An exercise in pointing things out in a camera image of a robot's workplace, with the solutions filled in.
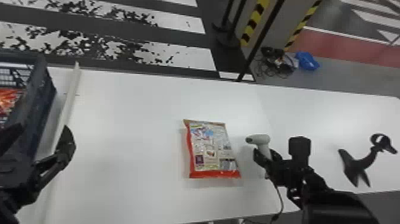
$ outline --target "white table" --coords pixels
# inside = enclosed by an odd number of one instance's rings
[[[400,145],[395,98],[89,70],[82,71],[77,94],[68,124],[77,151],[55,181],[48,224],[188,223],[275,213],[276,192],[244,141],[253,133],[270,134],[271,147],[284,157],[288,138],[311,138],[310,165],[333,188],[400,189],[399,180],[384,175],[398,169],[399,156],[380,154],[367,170],[373,187],[354,188],[337,152],[365,156],[375,132]],[[225,122],[243,178],[188,179],[182,119]],[[285,206],[296,210],[288,200]]]

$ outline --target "black mechanical claw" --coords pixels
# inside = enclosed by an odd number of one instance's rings
[[[41,190],[69,164],[76,145],[64,126],[53,155],[32,164],[28,155],[8,150],[23,132],[21,125],[0,130],[0,223],[18,224],[15,214],[34,203]]]
[[[367,186],[371,187],[365,169],[374,163],[378,152],[386,150],[392,154],[397,154],[397,150],[391,146],[390,138],[386,135],[377,133],[371,136],[370,140],[373,144],[371,152],[360,160],[355,160],[346,150],[339,150],[339,155],[342,158],[343,166],[345,168],[344,172],[354,186],[358,186],[358,177],[360,177]]]

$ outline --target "red snack bag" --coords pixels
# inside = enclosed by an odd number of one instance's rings
[[[187,129],[190,178],[240,178],[224,123],[183,120]]]

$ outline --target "crate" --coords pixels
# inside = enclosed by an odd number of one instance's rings
[[[47,70],[43,55],[21,55],[15,52],[2,54],[0,62],[23,63],[26,67],[0,67],[0,88],[21,92],[14,108],[8,114],[0,114],[0,126],[21,123],[25,131],[12,145],[9,152],[27,154],[34,159],[50,112],[56,89]]]

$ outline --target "blue object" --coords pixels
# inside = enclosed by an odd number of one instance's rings
[[[313,56],[308,52],[297,52],[295,58],[299,60],[299,66],[303,69],[314,71],[320,67],[320,64],[314,60]]]

